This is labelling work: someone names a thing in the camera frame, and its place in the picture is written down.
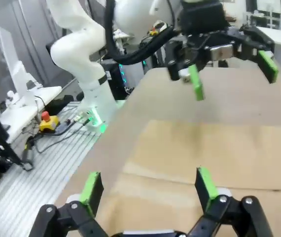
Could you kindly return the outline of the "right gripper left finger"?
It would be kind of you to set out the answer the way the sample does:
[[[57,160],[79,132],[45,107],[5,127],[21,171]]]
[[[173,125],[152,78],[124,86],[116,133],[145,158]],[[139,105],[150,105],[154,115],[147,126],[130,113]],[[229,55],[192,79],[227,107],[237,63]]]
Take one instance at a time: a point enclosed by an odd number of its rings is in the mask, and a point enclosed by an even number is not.
[[[82,237],[106,237],[108,234],[95,220],[104,191],[100,172],[90,173],[79,200],[57,208],[43,205],[33,224],[35,237],[65,237],[78,231]]]

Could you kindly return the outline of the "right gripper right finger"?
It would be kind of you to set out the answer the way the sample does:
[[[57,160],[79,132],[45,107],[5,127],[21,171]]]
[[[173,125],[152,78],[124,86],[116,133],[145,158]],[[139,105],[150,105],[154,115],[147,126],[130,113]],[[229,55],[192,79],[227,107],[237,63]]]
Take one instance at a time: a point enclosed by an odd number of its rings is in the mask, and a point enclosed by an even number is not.
[[[273,236],[257,197],[245,196],[236,200],[220,194],[204,167],[196,170],[195,188],[203,215],[188,233],[190,237],[214,237],[222,225],[231,226],[238,237]]]

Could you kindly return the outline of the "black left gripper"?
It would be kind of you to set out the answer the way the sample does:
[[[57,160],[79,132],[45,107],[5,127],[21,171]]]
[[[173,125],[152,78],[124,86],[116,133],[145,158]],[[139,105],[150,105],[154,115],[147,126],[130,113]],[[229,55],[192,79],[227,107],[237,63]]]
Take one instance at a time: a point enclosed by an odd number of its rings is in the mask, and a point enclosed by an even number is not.
[[[234,57],[236,40],[229,34],[231,25],[220,1],[182,0],[181,6],[178,25],[186,40],[167,44],[167,70],[172,81],[193,85],[196,100],[202,101],[205,96],[199,71],[209,61]]]

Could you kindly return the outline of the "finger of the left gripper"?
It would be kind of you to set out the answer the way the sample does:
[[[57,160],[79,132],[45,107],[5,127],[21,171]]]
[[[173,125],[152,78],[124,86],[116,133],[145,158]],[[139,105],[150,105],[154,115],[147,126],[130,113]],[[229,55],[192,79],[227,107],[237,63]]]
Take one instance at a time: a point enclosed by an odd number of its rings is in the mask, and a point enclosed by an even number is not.
[[[274,53],[275,42],[256,26],[243,25],[236,34],[234,56],[258,65],[267,81],[275,83],[279,69],[269,53]]]

